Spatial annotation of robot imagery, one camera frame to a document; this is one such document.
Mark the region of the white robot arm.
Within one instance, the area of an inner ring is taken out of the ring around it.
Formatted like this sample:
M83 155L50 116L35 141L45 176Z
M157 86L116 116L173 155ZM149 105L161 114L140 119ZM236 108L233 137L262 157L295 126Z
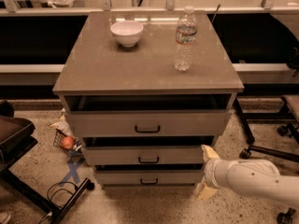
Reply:
M229 189L245 197L265 198L299 209L299 177L282 175L267 160L232 160L220 158L210 146L201 145L204 172L197 197L211 198L219 189Z

